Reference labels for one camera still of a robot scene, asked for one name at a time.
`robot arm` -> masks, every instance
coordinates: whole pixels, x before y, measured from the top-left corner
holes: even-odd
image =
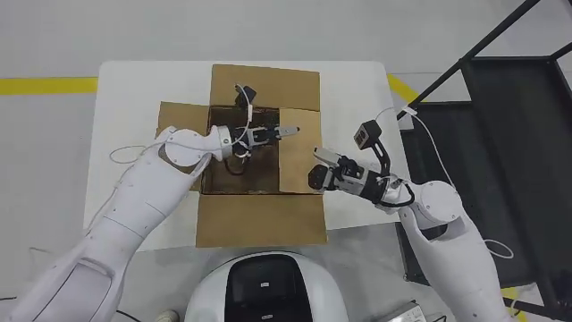
[[[318,191],[346,191],[374,203],[388,214],[398,212],[425,277],[459,322],[508,322],[496,266],[481,234],[446,182],[414,184],[390,174],[387,152],[375,121],[364,123],[354,137],[360,149],[372,148],[382,172],[323,148],[314,155],[322,162],[308,174]],[[446,226],[435,239],[423,230]]]
[[[124,174],[103,217],[18,299],[8,320],[111,320],[137,248],[186,197],[211,158],[231,153],[226,127],[213,126],[206,137],[167,128]]]

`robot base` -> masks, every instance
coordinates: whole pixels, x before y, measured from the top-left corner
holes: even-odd
[[[289,252],[263,252],[218,267],[190,297],[185,321],[348,322],[340,288],[323,267]]]

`gray floor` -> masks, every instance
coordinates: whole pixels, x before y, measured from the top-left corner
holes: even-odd
[[[0,77],[94,76],[112,59],[375,60],[420,91],[521,1],[0,0]],[[550,53],[572,38],[571,24],[562,0],[544,0],[485,53]],[[561,64],[572,70],[572,60]],[[466,98],[460,76],[431,97]],[[0,297],[80,237],[94,101],[0,97]],[[430,288],[402,280],[392,225],[339,230],[326,246],[298,250],[332,272],[352,321],[411,299],[432,319],[449,314]],[[183,312],[201,276],[243,252],[138,253],[121,308],[144,321]],[[0,302],[0,317],[10,305]]]

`open cardboard box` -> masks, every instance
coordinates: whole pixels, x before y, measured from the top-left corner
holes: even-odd
[[[172,125],[207,135],[213,124],[240,127],[233,112],[234,83],[250,86],[252,127],[258,123],[298,126],[300,131],[272,146],[256,148],[241,176],[214,160],[191,189],[200,191],[198,247],[287,246],[327,242],[322,195],[307,186],[320,134],[319,72],[268,67],[213,65],[210,106],[162,102],[158,132]]]

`yellow tape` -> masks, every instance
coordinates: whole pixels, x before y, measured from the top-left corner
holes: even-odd
[[[417,96],[419,96],[414,89],[410,88],[405,82],[390,73],[387,74],[387,81],[390,83],[390,89],[397,93],[407,103],[413,101]]]
[[[95,93],[97,77],[0,79],[0,95]]]
[[[516,299],[516,297],[518,297],[518,292],[517,292],[517,289],[516,289],[515,287],[510,287],[510,288],[508,288],[508,289],[502,289],[502,295],[503,295],[504,297],[507,297],[507,298],[509,298],[509,299],[513,299],[513,300],[514,300],[514,299]],[[516,311],[513,311],[513,310],[510,310],[510,309],[509,309],[509,313],[510,313],[510,314],[513,314],[513,313],[515,313],[515,312],[516,312]],[[517,315],[517,319],[518,319],[519,322],[526,322],[526,314],[525,314],[525,312],[520,312],[520,313]]]

